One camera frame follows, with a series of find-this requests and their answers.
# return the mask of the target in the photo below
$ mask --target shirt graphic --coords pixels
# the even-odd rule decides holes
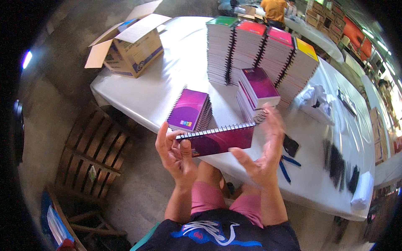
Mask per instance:
[[[172,232],[174,238],[189,237],[198,244],[204,244],[209,241],[219,246],[240,245],[244,247],[260,246],[258,241],[237,241],[234,227],[240,226],[237,223],[231,222],[230,236],[227,239],[224,236],[221,223],[219,221],[199,220],[187,223],[181,227],[181,231]]]

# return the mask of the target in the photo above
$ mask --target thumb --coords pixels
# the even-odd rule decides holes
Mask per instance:
[[[184,139],[180,142],[180,153],[185,163],[191,160],[191,142],[188,139]]]
[[[229,148],[229,152],[233,154],[236,160],[246,169],[247,172],[255,168],[254,161],[250,156],[238,147]]]

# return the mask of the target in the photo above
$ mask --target wooden pallet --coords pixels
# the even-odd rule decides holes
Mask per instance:
[[[78,117],[66,141],[56,185],[76,193],[104,198],[129,149],[130,135],[94,103]],[[95,169],[96,177],[90,173]]]

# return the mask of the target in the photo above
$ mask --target yellow shirt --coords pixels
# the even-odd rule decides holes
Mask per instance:
[[[287,2],[284,0],[262,0],[261,7],[265,10],[265,18],[285,23],[284,15]]]

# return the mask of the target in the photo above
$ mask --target hand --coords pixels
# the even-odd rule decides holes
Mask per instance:
[[[176,136],[183,134],[183,131],[175,131],[166,134],[168,123],[163,122],[158,131],[155,147],[166,170],[170,172],[176,187],[180,189],[191,189],[197,178],[197,167],[191,158],[191,142],[188,139],[182,140],[181,144],[176,141]]]
[[[237,161],[246,169],[251,180],[261,188],[266,188],[273,182],[277,182],[277,169],[282,157],[282,144],[285,136],[285,129],[282,118],[277,109],[265,103],[263,109],[267,113],[265,121],[260,124],[266,143],[264,144],[263,155],[256,161],[240,148],[230,148],[229,151]]]

